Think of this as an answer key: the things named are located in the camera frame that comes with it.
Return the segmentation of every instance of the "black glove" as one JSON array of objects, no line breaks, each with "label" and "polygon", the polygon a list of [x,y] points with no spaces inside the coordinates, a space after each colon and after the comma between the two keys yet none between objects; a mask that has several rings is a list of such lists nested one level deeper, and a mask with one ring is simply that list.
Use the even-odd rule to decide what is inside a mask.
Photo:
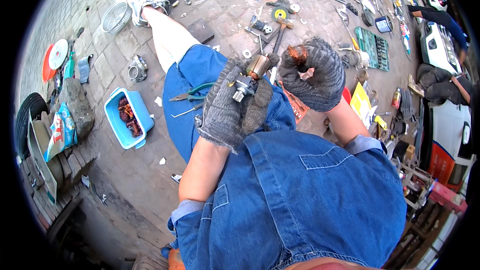
[{"label": "black glove", "polygon": [[[278,58],[275,64],[274,58],[270,57],[270,61],[273,67]],[[228,83],[233,82],[237,74],[246,74],[247,66],[239,59],[229,60],[207,94],[202,115],[195,116],[195,126],[202,138],[235,154],[245,137],[265,123],[273,95],[270,83],[260,78],[254,95],[246,95],[240,103],[232,98],[237,87],[229,87]]]},{"label": "black glove", "polygon": [[[307,81],[298,72],[314,68]],[[282,54],[278,67],[283,86],[305,105],[318,112],[326,112],[339,104],[345,87],[345,70],[342,60],[332,47],[319,37],[303,44],[289,46]]]}]

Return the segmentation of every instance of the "white fan guard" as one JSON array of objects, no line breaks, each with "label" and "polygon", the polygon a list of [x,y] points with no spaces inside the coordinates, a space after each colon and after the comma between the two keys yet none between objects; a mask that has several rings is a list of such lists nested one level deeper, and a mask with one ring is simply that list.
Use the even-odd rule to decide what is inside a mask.
[{"label": "white fan guard", "polygon": [[126,2],[114,3],[102,17],[102,32],[118,33],[132,16],[132,8]]}]

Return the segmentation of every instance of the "white disc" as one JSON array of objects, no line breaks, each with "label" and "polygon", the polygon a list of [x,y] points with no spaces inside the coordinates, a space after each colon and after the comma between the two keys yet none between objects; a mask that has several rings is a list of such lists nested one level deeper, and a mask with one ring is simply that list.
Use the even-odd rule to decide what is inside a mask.
[{"label": "white disc", "polygon": [[66,39],[59,39],[50,51],[48,65],[55,70],[60,68],[68,54],[68,42]]}]

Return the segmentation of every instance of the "concrete tile floor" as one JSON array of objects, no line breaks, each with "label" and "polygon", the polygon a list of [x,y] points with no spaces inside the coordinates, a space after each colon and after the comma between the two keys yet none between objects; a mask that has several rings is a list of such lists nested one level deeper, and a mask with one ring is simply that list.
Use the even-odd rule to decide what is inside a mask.
[{"label": "concrete tile floor", "polygon": [[[101,32],[101,18],[114,1],[45,1],[24,49],[24,59],[17,81],[16,106],[18,108],[31,92],[39,92],[46,98],[47,85],[41,82],[40,69],[45,49],[50,43],[61,38],[75,40],[76,61],[93,54],[90,84],[85,84],[84,88],[95,114],[95,125],[88,141],[98,156],[89,174],[91,181],[96,184],[97,192],[107,194],[109,206],[101,205],[92,194],[88,196],[91,202],[96,203],[100,213],[111,219],[109,223],[117,228],[121,227],[120,231],[125,236],[136,239],[139,229],[149,229],[156,231],[154,237],[159,244],[164,244],[173,240],[173,236],[166,229],[166,222],[178,204],[178,185],[171,180],[170,175],[181,174],[186,164],[169,138],[163,108],[154,103],[157,96],[162,96],[165,72],[156,59],[151,29],[136,28],[129,22],[115,36]],[[184,26],[199,18],[205,19],[215,31],[215,38],[208,45],[220,45],[220,52],[226,57],[241,57],[245,48],[254,52],[258,46],[254,42],[255,36],[246,32],[243,27],[249,24],[252,15],[261,6],[261,19],[273,23],[271,7],[265,3],[276,0],[191,1],[192,4],[187,5],[184,0],[180,0],[180,4],[172,9],[171,18]],[[349,42],[350,36],[332,5],[333,3],[338,6],[339,3],[334,0],[289,1],[299,4],[301,10],[297,15],[291,16],[295,27],[285,32],[280,53],[288,45],[298,44],[313,35],[321,36],[334,48],[337,42]],[[361,6],[353,0],[347,1],[361,10]],[[383,0],[383,3],[381,9],[383,14],[386,14],[387,10],[392,10],[392,1]],[[360,17],[350,11],[348,13],[348,29],[352,34],[355,27],[365,27]],[[307,24],[302,24],[300,18],[307,21]],[[377,111],[380,112],[393,110],[390,106],[393,92],[397,86],[407,87],[408,74],[415,74],[419,64],[415,27],[410,25],[410,61],[400,41],[398,21],[394,19],[393,22],[392,37],[388,34],[382,35],[389,44],[390,71],[368,70],[369,84],[379,96]],[[76,39],[75,34],[80,27],[84,27],[84,32]],[[378,33],[375,27],[368,29]],[[267,46],[266,50],[271,51],[271,47]],[[141,55],[149,67],[147,79],[140,83],[133,83],[127,75],[126,65],[135,54]],[[346,69],[346,86],[350,89],[355,85],[356,74],[356,69]],[[103,105],[117,87],[140,91],[149,112],[154,114],[155,125],[147,134],[147,146],[124,150],[105,119]],[[418,99],[415,101],[415,106],[418,106]],[[309,111],[299,123],[298,130],[322,136],[325,132],[323,119],[323,114]],[[384,119],[389,123],[390,117]],[[163,157],[166,158],[166,164],[161,166],[159,161]],[[132,244],[130,246],[136,246],[137,250],[154,248],[151,240]]]}]

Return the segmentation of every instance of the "green-handled pliers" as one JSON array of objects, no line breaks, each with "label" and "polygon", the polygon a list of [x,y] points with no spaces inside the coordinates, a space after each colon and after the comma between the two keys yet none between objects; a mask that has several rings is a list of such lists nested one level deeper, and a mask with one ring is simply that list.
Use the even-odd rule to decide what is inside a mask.
[{"label": "green-handled pliers", "polygon": [[173,97],[170,99],[170,101],[180,101],[180,100],[188,100],[188,101],[193,101],[193,100],[204,100],[205,95],[202,96],[195,96],[193,94],[199,92],[200,90],[212,87],[215,81],[213,82],[206,82],[204,84],[201,84],[197,87],[189,89],[186,93],[180,94],[178,96]]}]

